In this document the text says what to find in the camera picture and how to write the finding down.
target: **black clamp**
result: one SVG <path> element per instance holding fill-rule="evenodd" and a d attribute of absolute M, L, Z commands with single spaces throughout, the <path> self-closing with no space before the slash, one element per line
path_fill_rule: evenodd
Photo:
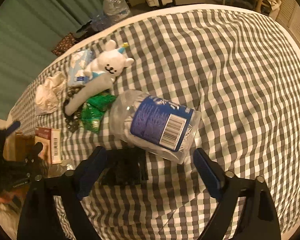
<path fill-rule="evenodd" d="M 194 165 L 211 197 L 218 206 L 198 240 L 222 240 L 232 220 L 239 197 L 246 197 L 232 240 L 280 240 L 280 225 L 270 191 L 262 176 L 238 178 L 224 172 L 210 160 L 202 148 L 193 154 Z"/>
<path fill-rule="evenodd" d="M 42 143 L 37 143 L 23 162 L 7 161 L 3 157 L 6 138 L 20 127 L 20 122 L 14 122 L 7 129 L 0 129 L 0 194 L 30 183 L 40 169 L 38 154 L 42 151 Z"/>
<path fill-rule="evenodd" d="M 18 240 L 66 240 L 53 196 L 61 196 L 62 203 L 77 240 L 101 240 L 90 223 L 79 200 L 88 196 L 106 166 L 106 150 L 98 146 L 87 160 L 66 171 L 60 177 L 34 177 L 23 205 Z"/>

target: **green snack packet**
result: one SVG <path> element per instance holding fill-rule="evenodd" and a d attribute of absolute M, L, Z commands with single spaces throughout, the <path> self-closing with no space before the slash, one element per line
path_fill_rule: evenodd
<path fill-rule="evenodd" d="M 106 92 L 90 97 L 81 112 L 82 126 L 89 131 L 98 133 L 105 112 L 116 98 Z"/>
<path fill-rule="evenodd" d="M 99 111 L 105 112 L 112 102 L 116 100 L 117 96 L 111 95 L 107 92 L 101 92 L 87 100 L 87 103 L 96 107 Z"/>

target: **gray gingham bedspread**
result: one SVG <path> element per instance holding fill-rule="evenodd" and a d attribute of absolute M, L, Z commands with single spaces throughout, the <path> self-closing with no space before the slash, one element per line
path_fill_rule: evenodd
<path fill-rule="evenodd" d="M 98 54 L 107 40 L 128 42 L 135 59 L 112 93 L 148 92 L 202 113 L 190 153 L 202 147 L 212 160 L 237 176 L 264 176 L 281 231 L 300 217 L 300 61 L 278 24 L 231 10 L 192 10 L 148 18 L 86 44 Z M 34 116 L 35 90 L 56 71 L 67 73 L 66 57 L 46 68 L 17 101 L 11 114 L 26 134 L 36 126 L 62 129 L 62 158 L 76 165 L 97 145 L 121 148 L 109 134 L 106 114 L 100 133 L 66 130 L 61 106 Z M 191 156 L 177 165 L 147 154 L 149 180 L 139 186 L 95 185 L 82 205 L 103 239 L 197 239 L 217 202 L 198 177 Z M 55 198 L 65 234 L 74 238 L 61 199 Z M 230 238 L 242 209 L 238 202 L 226 234 Z"/>

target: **blue bottle label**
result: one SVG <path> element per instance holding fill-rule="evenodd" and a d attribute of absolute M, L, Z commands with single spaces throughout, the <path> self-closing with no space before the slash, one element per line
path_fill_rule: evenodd
<path fill-rule="evenodd" d="M 77 81 L 85 81 L 85 77 L 77 77 Z"/>
<path fill-rule="evenodd" d="M 146 97 L 138 107 L 130 128 L 131 134 L 177 152 L 185 137 L 193 109 L 168 100 Z"/>

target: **metal screw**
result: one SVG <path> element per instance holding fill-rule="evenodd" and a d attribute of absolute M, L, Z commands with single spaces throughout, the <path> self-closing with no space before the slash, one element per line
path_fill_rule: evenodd
<path fill-rule="evenodd" d="M 226 171 L 226 176 L 229 178 L 233 178 L 234 177 L 234 173 L 232 171 Z"/>
<path fill-rule="evenodd" d="M 65 172 L 65 175 L 67 176 L 67 177 L 70 177 L 70 176 L 72 176 L 74 174 L 74 171 L 73 170 L 67 170 L 66 172 Z"/>
<path fill-rule="evenodd" d="M 262 176 L 257 176 L 257 177 L 256 177 L 256 180 L 259 181 L 259 182 L 261 182 L 261 183 L 262 183 L 262 182 L 265 182 L 265 178 L 262 177 Z"/>
<path fill-rule="evenodd" d="M 34 177 L 35 181 L 40 181 L 42 179 L 42 175 L 37 175 Z"/>

